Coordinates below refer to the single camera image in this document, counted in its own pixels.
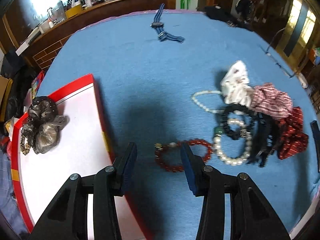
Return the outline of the red polka dot scrunchie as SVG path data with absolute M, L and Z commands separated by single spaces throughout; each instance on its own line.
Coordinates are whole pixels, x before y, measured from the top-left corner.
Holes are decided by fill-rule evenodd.
M 303 132 L 303 112 L 300 107 L 293 107 L 287 118 L 278 121 L 280 129 L 278 158 L 287 159 L 306 150 L 309 136 Z

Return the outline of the black hair claw clip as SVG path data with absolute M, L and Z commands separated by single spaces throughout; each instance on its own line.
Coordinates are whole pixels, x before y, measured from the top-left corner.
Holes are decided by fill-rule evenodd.
M 259 163 L 259 167 L 264 167 L 268 157 L 276 151 L 279 127 L 271 116 L 264 113 L 257 114 L 257 121 L 258 128 L 253 138 L 247 164 Z

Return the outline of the red plaid scrunchie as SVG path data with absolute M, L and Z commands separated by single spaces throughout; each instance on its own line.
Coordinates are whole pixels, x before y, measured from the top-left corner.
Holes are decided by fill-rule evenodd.
M 272 83 L 265 83 L 254 87 L 250 108 L 281 120 L 291 115 L 293 102 L 286 92 L 276 89 Z

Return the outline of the white dotted scrunchie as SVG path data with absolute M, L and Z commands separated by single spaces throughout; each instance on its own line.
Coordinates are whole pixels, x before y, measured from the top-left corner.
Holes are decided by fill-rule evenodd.
M 236 61 L 229 68 L 220 82 L 220 87 L 226 104 L 240 104 L 250 107 L 254 89 L 249 85 L 246 65 L 241 60 Z

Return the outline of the grey organza scrunchie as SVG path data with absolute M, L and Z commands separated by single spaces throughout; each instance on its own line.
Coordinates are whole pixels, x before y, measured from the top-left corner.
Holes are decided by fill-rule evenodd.
M 37 96 L 27 111 L 27 121 L 22 126 L 20 150 L 27 155 L 45 154 L 60 141 L 61 130 L 69 122 L 69 117 L 60 115 L 55 101 L 47 96 Z

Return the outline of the red white gift box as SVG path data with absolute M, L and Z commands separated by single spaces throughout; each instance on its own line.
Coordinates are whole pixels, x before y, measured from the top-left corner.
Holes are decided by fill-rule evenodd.
M 81 177 L 97 174 L 112 165 L 117 157 L 105 125 L 97 82 L 84 75 L 48 95 L 60 115 L 69 117 L 61 130 L 59 143 L 45 154 L 20 150 L 24 114 L 14 125 L 11 147 L 11 175 L 17 204 L 29 232 L 74 173 Z M 152 235 L 135 210 L 130 195 L 115 197 L 121 239 L 151 239 Z M 88 197 L 87 239 L 94 239 L 93 196 Z

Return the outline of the black clothing pile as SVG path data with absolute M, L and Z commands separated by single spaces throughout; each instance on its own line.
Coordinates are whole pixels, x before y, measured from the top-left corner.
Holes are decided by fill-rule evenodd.
M 220 6 L 206 6 L 204 12 L 211 20 L 217 20 L 226 23 L 229 27 L 242 28 L 253 31 L 253 28 L 244 22 L 240 22 L 237 18 L 228 12 L 225 12 Z

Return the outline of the blue light bedspread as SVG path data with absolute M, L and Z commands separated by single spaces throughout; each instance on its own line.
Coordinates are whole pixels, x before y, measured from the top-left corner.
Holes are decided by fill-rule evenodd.
M 267 43 L 256 33 L 211 20 L 204 14 L 163 13 L 165 30 L 183 43 L 160 42 L 150 27 L 154 12 L 122 16 L 72 35 L 49 67 L 38 95 L 93 74 L 98 82 L 108 135 L 115 153 L 135 142 L 138 158 L 131 191 L 133 205 L 151 239 L 195 239 L 202 199 L 193 196 L 184 172 L 161 169 L 154 144 L 204 139 L 211 141 L 218 116 L 191 101 L 191 94 L 218 90 L 229 67 L 245 63 L 250 84 L 271 82 L 301 107 L 305 152 L 266 166 L 225 165 L 213 155 L 208 164 L 222 173 L 246 172 L 271 203 L 288 232 L 308 210 L 319 189 L 315 142 L 310 122 L 316 113 L 296 77 L 289 79 L 259 48 Z

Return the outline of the wooden dresser counter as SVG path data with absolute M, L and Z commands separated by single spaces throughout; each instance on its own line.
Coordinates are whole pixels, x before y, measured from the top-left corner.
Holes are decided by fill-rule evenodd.
M 76 31 L 109 17 L 155 10 L 162 3 L 167 9 L 174 9 L 176 5 L 174 0 L 113 0 L 90 7 L 40 35 L 22 53 L 23 59 L 32 67 L 46 69 Z

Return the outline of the blue striped wristwatch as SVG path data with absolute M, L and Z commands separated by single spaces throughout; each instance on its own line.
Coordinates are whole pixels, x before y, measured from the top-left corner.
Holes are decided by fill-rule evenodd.
M 169 41 L 175 41 L 178 43 L 183 43 L 185 41 L 183 37 L 172 35 L 169 32 L 164 30 L 164 23 L 161 22 L 161 16 L 163 14 L 164 7 L 165 7 L 165 4 L 162 3 L 156 12 L 153 18 L 153 22 L 150 24 L 150 27 L 152 29 L 155 29 L 155 31 L 157 32 L 157 37 L 161 42 L 169 40 Z

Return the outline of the white flat box on counter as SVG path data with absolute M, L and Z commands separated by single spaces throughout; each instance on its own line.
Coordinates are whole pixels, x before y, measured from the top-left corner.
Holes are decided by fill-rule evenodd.
M 36 27 L 16 50 L 16 55 L 20 56 L 39 36 L 41 36 L 41 31 L 39 27 Z

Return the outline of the yellow box on counter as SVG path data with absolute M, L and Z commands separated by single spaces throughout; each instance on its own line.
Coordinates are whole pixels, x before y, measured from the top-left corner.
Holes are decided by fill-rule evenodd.
M 65 15 L 67 17 L 67 19 L 72 18 L 73 16 L 81 13 L 83 10 L 82 5 L 75 5 L 74 7 L 72 7 L 71 9 L 66 10 Z

